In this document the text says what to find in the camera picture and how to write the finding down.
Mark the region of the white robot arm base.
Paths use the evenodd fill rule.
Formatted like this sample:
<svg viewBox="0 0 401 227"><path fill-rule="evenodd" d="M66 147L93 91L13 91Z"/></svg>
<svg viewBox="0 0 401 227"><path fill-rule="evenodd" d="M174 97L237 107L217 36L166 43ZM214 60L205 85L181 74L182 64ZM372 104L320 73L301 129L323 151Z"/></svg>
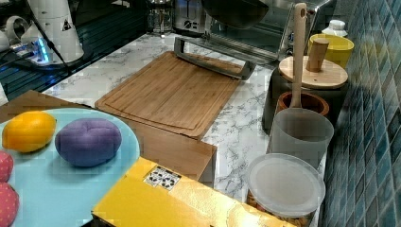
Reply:
<svg viewBox="0 0 401 227"><path fill-rule="evenodd" d="M30 23L20 16L7 19L5 35L16 52L29 52L27 60L39 66L71 63L84 55L68 0L26 0Z"/></svg>

